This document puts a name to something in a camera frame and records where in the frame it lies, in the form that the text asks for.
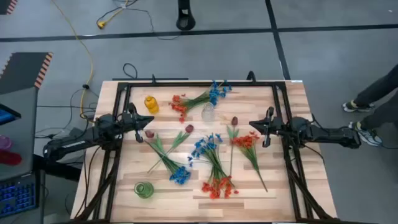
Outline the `black desk foot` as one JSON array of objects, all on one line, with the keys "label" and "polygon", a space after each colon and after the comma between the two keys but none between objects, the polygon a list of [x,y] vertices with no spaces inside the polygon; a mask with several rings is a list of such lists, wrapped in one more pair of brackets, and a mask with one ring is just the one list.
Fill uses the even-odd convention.
[{"label": "black desk foot", "polygon": [[80,179],[81,169],[72,167],[68,164],[50,161],[42,156],[33,156],[34,170],[43,170],[46,174],[59,178],[78,182]]}]

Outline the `red cylinder object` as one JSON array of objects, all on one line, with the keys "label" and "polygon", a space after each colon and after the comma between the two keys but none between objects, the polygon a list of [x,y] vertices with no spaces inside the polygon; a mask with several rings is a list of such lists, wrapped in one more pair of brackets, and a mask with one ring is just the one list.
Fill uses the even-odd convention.
[{"label": "red cylinder object", "polygon": [[20,164],[21,161],[22,157],[18,153],[0,150],[0,164],[16,166]]}]

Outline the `person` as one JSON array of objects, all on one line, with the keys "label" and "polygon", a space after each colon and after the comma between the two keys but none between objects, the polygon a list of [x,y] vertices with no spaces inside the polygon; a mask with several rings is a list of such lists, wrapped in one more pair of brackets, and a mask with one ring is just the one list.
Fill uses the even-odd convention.
[{"label": "person", "polygon": [[374,110],[362,120],[350,122],[348,127],[357,131],[367,144],[381,146],[376,129],[386,123],[398,123],[398,64],[342,107],[349,113]]}]

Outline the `computer keyboard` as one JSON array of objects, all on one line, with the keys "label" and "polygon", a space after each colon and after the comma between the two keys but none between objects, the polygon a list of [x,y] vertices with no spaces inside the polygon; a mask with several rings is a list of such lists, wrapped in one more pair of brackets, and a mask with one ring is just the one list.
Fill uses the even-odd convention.
[{"label": "computer keyboard", "polygon": [[0,218],[37,208],[37,179],[35,174],[0,182]]}]

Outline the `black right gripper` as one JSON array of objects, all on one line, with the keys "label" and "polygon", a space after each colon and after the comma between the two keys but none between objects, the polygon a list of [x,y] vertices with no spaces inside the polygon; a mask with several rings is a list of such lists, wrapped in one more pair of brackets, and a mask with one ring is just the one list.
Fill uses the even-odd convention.
[{"label": "black right gripper", "polygon": [[278,132],[283,130],[284,122],[282,118],[273,118],[274,107],[270,106],[266,111],[266,116],[264,119],[257,121],[250,121],[249,125],[254,127],[257,131],[264,136],[262,143],[263,147],[269,147],[269,135],[278,135]]}]

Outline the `clear glass vase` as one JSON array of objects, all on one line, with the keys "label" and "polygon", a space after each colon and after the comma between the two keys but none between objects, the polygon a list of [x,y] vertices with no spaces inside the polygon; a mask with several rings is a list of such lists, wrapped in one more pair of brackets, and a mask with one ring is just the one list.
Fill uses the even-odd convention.
[{"label": "clear glass vase", "polygon": [[215,106],[214,104],[207,102],[203,105],[203,110],[201,112],[202,121],[212,122],[215,119]]}]

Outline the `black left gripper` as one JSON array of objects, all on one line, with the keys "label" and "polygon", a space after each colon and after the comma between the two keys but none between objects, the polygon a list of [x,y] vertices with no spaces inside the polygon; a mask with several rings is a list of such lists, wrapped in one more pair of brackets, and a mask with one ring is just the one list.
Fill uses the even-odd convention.
[{"label": "black left gripper", "polygon": [[144,116],[137,112],[133,102],[128,104],[128,111],[121,114],[121,126],[124,131],[135,131],[136,141],[144,142],[141,131],[154,120],[154,116]]}]

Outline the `black aluminium table frame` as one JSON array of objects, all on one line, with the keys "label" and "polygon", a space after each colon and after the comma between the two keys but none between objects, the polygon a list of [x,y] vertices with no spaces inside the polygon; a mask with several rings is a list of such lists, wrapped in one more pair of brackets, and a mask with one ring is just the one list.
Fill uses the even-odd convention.
[{"label": "black aluminium table frame", "polygon": [[[103,82],[96,116],[113,112],[119,83]],[[251,131],[257,132],[248,125],[248,122],[264,118],[268,107],[275,107],[272,88],[252,86],[248,81],[243,82],[244,86],[234,85],[226,98],[219,100],[213,122],[203,122],[201,117],[203,107],[200,106],[191,110],[187,114],[186,122],[181,123],[178,120],[180,115],[169,105],[172,97],[183,94],[194,98],[210,87],[211,81],[177,83],[182,86],[134,86],[128,101],[135,104],[138,113],[150,115],[144,106],[144,98],[146,96],[156,98],[160,111],[146,129],[159,134],[165,150],[188,124],[194,126],[192,135],[170,154],[170,158],[176,161],[186,163],[187,157],[195,148],[195,142],[211,133],[221,133],[223,143],[220,146],[220,158],[223,168],[229,174],[231,146],[226,126],[236,116],[240,136],[245,136]],[[303,83],[301,81],[282,83],[286,85],[292,116],[311,119]],[[230,198],[212,200],[209,193],[201,191],[203,182],[209,178],[211,164],[196,161],[191,179],[184,185],[177,185],[169,181],[170,174],[162,163],[151,173],[147,173],[159,157],[146,143],[138,143],[134,134],[135,132],[130,132],[124,137],[111,223],[295,221],[282,143],[277,136],[271,136],[271,145],[267,148],[262,147],[264,138],[259,139],[256,146],[259,169],[268,192],[264,190],[249,160],[235,148],[232,181],[239,193],[232,193]],[[301,149],[300,155],[309,191],[327,214],[337,217],[322,159],[308,148]],[[134,186],[138,182],[146,181],[154,186],[154,194],[148,199],[143,199],[135,194]]]}]

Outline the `black round stand base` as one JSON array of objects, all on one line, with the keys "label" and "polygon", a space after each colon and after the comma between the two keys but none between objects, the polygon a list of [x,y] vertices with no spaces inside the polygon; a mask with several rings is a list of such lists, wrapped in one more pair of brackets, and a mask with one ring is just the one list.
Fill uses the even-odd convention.
[{"label": "black round stand base", "polygon": [[177,4],[178,17],[176,21],[176,27],[182,31],[192,30],[196,24],[196,21],[192,14],[190,0],[178,0]]}]

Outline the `black display screen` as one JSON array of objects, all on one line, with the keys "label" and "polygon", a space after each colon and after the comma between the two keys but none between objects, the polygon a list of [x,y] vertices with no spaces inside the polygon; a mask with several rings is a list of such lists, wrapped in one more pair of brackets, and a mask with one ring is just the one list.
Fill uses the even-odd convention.
[{"label": "black display screen", "polygon": [[0,103],[0,126],[21,118],[20,113]]}]

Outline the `amber glass vase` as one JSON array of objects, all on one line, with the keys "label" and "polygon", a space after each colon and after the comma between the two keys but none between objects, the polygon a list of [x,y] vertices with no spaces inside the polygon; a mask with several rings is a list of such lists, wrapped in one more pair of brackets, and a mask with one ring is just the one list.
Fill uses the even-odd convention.
[{"label": "amber glass vase", "polygon": [[151,114],[159,112],[159,105],[153,96],[147,96],[144,100],[144,104]]}]

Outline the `green glass vase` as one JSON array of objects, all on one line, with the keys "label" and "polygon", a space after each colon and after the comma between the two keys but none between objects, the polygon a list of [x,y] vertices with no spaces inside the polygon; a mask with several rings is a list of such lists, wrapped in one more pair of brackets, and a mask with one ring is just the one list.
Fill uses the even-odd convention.
[{"label": "green glass vase", "polygon": [[140,198],[150,198],[154,194],[154,186],[150,182],[138,182],[134,186],[134,192]]}]

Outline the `black flat bar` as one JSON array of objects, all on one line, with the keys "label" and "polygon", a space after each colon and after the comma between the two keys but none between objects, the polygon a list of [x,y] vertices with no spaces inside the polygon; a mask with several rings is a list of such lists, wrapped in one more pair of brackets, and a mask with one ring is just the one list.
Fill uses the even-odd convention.
[{"label": "black flat bar", "polygon": [[[182,80],[189,80],[189,78],[156,78],[155,81],[182,81]],[[111,81],[116,81],[116,82],[129,82],[129,81],[152,81],[152,78],[113,78]]]}]

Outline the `pink translucent cup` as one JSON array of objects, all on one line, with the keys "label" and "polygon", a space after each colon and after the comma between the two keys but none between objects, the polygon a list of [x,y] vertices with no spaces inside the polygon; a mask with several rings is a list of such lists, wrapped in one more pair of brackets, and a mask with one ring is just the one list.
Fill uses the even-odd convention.
[{"label": "pink translucent cup", "polygon": [[9,137],[0,135],[0,150],[9,151],[12,145],[12,140]]}]

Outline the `black mat striped edge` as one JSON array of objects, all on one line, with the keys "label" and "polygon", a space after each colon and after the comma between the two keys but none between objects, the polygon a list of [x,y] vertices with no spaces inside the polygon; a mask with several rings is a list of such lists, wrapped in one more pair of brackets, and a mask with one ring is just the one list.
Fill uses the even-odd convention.
[{"label": "black mat striped edge", "polygon": [[26,88],[40,89],[53,52],[15,52],[0,68],[0,95]]},{"label": "black mat striped edge", "polygon": [[10,15],[14,12],[18,0],[0,0],[0,15]]}]

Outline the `blue artificial flower bunch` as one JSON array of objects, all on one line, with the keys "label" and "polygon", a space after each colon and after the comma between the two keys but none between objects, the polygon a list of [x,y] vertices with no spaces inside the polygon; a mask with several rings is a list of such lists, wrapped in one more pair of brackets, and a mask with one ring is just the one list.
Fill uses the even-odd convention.
[{"label": "blue artificial flower bunch", "polygon": [[155,135],[150,141],[145,141],[151,149],[159,156],[159,161],[164,164],[170,172],[170,181],[174,181],[178,185],[183,185],[191,177],[191,172],[187,170],[186,166],[182,163],[176,162],[169,157],[169,154],[183,143],[188,137],[189,133],[180,132],[174,139],[171,148],[166,151],[163,147],[161,138],[158,134]]},{"label": "blue artificial flower bunch", "polygon": [[191,109],[202,103],[211,103],[216,106],[219,98],[225,98],[227,93],[232,91],[232,86],[227,80],[223,80],[218,83],[215,80],[212,81],[210,87],[205,90],[201,95],[194,99],[187,99],[184,103],[188,109]]},{"label": "blue artificial flower bunch", "polygon": [[211,134],[206,139],[202,138],[194,144],[195,148],[187,159],[190,165],[194,162],[204,162],[211,166],[209,184],[214,182],[221,185],[233,185],[231,177],[223,170],[221,163],[219,143],[222,142],[219,134]]}]

